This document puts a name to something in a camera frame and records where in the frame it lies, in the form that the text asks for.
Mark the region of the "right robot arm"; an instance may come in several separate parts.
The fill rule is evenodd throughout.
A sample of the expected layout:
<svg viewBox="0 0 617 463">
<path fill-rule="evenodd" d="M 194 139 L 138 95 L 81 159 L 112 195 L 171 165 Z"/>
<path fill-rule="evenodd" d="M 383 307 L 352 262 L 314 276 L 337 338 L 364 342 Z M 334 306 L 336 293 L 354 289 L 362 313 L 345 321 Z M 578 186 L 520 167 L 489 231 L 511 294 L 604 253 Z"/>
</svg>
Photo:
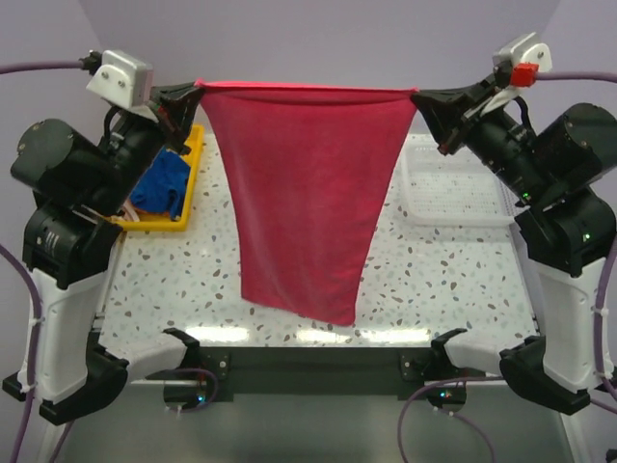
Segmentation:
<svg viewBox="0 0 617 463">
<path fill-rule="evenodd" d="M 523 399 L 572 415 L 614 365 L 603 326 L 604 295 L 616 258 L 616 215 L 592 184 L 616 166 L 616 120 L 581 102 L 544 131 L 491 108 L 496 84 L 422 90 L 412 103 L 440 153 L 470 150 L 517 198 L 515 218 L 535 264 L 546 308 L 545 333 L 512 348 L 482 350 L 463 329 L 437 339 L 429 366 L 440 378 L 462 368 L 503 377 Z"/>
</svg>

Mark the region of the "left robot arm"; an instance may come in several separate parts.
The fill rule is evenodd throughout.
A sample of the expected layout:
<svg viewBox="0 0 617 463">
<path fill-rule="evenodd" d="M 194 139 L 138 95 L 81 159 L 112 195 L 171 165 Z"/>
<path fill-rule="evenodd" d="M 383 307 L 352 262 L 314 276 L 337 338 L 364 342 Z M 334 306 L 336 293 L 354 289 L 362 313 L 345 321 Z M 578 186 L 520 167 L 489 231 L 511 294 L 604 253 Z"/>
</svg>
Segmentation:
<svg viewBox="0 0 617 463">
<path fill-rule="evenodd" d="M 202 96 L 193 83 L 156 87 L 150 117 L 113 104 L 98 143 L 59 119 L 34 123 L 19 140 L 11 174 L 37 205 L 22 248 L 32 328 L 21 370 L 2 387 L 18 400 L 36 399 L 52 424 L 106 408 L 132 381 L 166 370 L 186 379 L 199 370 L 199 342 L 176 328 L 118 349 L 91 330 L 121 235 L 111 218 L 161 149 L 187 152 Z"/>
</svg>

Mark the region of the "pink microfiber towel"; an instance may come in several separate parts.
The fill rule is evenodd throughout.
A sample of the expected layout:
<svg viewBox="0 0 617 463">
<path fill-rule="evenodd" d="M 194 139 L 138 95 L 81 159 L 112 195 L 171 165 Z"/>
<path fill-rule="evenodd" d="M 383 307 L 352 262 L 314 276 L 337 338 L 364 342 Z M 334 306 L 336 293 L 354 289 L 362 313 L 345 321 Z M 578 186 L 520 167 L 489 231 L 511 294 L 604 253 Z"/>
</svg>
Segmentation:
<svg viewBox="0 0 617 463">
<path fill-rule="evenodd" d="M 412 91 L 199 82 L 239 236 L 241 295 L 335 325 L 416 114 Z"/>
</svg>

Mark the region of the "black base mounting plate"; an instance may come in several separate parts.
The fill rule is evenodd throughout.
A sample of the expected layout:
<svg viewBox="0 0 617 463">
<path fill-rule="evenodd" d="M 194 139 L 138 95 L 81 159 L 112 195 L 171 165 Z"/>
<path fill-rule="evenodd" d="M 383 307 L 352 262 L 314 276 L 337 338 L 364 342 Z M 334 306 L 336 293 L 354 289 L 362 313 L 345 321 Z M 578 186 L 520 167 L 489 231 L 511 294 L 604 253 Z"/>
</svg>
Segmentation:
<svg viewBox="0 0 617 463">
<path fill-rule="evenodd" d="M 203 347 L 194 363 L 237 395 L 394 395 L 462 371 L 430 347 Z"/>
</svg>

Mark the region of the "white orange patterned towel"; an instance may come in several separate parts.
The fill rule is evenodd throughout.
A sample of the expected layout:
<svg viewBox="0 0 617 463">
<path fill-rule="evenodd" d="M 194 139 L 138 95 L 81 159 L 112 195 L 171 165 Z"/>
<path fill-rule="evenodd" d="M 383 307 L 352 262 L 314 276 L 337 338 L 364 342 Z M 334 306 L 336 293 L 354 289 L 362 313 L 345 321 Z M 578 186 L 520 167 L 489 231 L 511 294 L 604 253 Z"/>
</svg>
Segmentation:
<svg viewBox="0 0 617 463">
<path fill-rule="evenodd" d="M 130 201 L 126 201 L 121 207 L 120 219 L 124 222 L 139 223 L 141 221 L 138 211 Z"/>
</svg>

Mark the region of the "aluminium extrusion rail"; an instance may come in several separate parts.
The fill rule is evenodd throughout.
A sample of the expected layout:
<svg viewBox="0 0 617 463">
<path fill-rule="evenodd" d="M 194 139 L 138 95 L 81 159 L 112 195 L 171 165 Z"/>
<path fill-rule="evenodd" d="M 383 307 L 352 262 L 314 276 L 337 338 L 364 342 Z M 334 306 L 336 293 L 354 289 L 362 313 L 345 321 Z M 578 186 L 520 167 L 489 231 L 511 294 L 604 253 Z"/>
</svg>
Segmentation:
<svg viewBox="0 0 617 463">
<path fill-rule="evenodd" d="M 95 344 L 95 343 L 99 342 L 99 338 L 100 338 L 101 333 L 102 333 L 102 329 L 103 329 L 103 326 L 104 326 L 105 318 L 106 318 L 106 311 L 105 311 L 105 309 L 101 309 L 101 310 L 97 311 L 94 314 L 92 326 L 91 326 L 91 329 L 90 329 L 90 332 L 89 332 L 88 338 L 87 338 L 87 344 L 88 345 Z"/>
</svg>

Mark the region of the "blue towel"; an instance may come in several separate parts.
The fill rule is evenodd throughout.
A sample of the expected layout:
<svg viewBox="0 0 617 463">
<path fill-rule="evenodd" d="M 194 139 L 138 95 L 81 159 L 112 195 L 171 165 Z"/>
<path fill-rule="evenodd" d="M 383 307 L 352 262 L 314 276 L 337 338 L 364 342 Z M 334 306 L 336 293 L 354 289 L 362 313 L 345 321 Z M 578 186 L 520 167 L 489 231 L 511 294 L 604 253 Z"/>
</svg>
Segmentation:
<svg viewBox="0 0 617 463">
<path fill-rule="evenodd" d="M 190 171 L 180 155 L 161 150 L 134 187 L 129 201 L 143 212 L 165 214 L 175 221 L 182 213 Z"/>
</svg>

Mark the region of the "white perforated plastic basket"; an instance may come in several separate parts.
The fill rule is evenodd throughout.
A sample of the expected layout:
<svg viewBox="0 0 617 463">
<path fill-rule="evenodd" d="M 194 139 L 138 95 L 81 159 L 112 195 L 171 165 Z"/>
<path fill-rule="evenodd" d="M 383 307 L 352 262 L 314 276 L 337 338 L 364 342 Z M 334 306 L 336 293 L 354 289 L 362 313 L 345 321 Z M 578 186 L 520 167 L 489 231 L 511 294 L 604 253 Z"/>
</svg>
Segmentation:
<svg viewBox="0 0 617 463">
<path fill-rule="evenodd" d="M 517 198 L 467 148 L 442 155 L 430 136 L 410 135 L 397 172 L 416 225 L 502 228 L 514 223 Z"/>
</svg>

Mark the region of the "yellow plastic bin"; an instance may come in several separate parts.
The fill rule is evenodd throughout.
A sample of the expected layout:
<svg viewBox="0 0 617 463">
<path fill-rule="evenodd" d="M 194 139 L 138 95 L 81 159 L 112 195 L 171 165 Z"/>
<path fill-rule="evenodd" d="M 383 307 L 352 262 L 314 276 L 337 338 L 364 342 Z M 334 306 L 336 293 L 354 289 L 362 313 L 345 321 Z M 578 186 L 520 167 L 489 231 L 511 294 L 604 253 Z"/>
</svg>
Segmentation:
<svg viewBox="0 0 617 463">
<path fill-rule="evenodd" d="M 187 182 L 187 191 L 181 215 L 173 221 L 168 215 L 158 215 L 143 212 L 137 208 L 141 221 L 139 223 L 124 222 L 120 217 L 115 216 L 111 221 L 121 226 L 126 232 L 182 232 L 188 225 L 191 214 L 191 203 L 195 192 L 198 172 L 200 170 L 201 153 L 203 150 L 204 127 L 194 124 L 189 137 L 185 142 L 188 153 L 180 155 L 190 166 L 191 171 Z"/>
</svg>

